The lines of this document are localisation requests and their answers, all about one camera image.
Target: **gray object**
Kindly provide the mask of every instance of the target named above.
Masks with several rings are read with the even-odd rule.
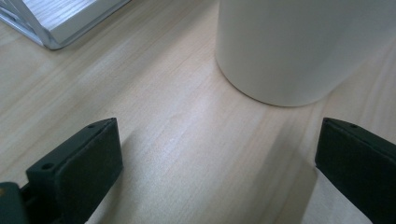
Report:
[[[0,0],[0,20],[34,42],[60,49],[130,0]]]

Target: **table surface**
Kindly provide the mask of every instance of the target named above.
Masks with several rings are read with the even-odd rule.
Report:
[[[299,223],[324,117],[396,143],[396,41],[326,98],[271,106],[220,72],[218,10],[134,0],[56,51],[0,23],[0,182],[115,117],[124,170],[90,223]]]

